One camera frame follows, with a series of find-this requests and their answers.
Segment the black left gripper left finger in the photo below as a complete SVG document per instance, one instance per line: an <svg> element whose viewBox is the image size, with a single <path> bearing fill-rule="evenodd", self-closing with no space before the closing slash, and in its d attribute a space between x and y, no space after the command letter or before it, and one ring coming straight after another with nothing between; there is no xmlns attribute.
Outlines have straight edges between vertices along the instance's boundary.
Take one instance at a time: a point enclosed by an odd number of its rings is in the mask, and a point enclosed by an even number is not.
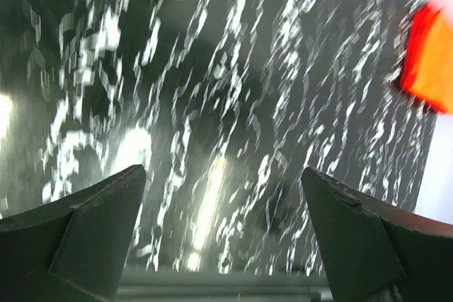
<svg viewBox="0 0 453 302"><path fill-rule="evenodd" d="M1 220L2 301L114 301L147 174L132 165Z"/></svg>

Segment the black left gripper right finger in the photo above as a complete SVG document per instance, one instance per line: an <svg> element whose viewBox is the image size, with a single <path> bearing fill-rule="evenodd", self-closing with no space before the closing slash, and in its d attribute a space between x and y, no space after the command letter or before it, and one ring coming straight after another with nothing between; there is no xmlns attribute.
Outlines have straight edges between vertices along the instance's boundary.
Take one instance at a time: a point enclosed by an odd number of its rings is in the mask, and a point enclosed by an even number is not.
<svg viewBox="0 0 453 302"><path fill-rule="evenodd" d="M334 301L452 300L452 225L314 168L302 186Z"/></svg>

